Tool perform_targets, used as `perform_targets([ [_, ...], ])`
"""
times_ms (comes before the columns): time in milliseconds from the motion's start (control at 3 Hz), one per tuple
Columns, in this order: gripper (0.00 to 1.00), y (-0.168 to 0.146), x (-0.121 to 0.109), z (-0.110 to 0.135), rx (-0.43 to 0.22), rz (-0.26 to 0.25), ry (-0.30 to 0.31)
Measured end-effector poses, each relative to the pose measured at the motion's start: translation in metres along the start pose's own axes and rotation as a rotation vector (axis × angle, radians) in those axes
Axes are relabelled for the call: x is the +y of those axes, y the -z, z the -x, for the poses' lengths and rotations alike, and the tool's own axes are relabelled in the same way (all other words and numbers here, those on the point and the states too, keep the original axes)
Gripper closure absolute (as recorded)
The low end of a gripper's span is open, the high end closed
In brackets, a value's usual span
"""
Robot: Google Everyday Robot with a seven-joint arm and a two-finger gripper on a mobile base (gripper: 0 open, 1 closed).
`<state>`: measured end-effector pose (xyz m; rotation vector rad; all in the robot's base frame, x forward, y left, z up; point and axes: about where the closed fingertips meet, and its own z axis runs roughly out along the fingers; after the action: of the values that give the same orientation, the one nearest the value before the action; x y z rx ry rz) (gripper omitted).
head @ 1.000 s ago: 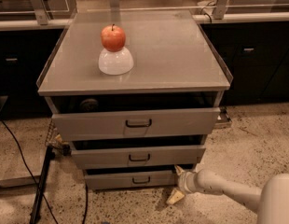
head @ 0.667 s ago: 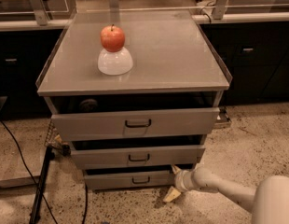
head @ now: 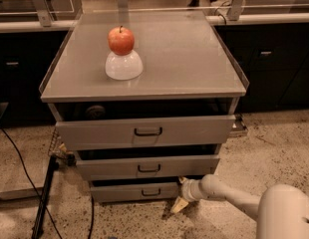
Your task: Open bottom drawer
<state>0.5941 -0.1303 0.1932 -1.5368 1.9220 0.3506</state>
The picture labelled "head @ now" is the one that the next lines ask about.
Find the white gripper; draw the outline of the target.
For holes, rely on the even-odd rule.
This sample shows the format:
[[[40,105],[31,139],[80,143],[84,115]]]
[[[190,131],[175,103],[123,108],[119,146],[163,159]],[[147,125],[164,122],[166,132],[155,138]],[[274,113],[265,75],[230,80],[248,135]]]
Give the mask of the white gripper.
[[[179,196],[175,200],[175,203],[173,204],[170,211],[173,214],[176,214],[184,209],[188,205],[188,202],[199,201],[203,198],[201,189],[199,187],[199,180],[188,179],[186,177],[180,176],[178,181],[180,184],[182,184],[181,196],[183,198]]]

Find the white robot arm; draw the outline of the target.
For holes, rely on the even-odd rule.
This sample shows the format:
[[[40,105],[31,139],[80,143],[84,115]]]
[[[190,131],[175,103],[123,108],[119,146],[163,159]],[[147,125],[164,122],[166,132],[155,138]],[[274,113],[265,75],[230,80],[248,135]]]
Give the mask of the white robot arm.
[[[202,179],[180,179],[180,195],[172,213],[177,213],[190,202],[226,200],[253,219],[256,239],[309,239],[309,197],[298,188],[287,184],[269,187],[261,196],[232,188],[216,175]]]

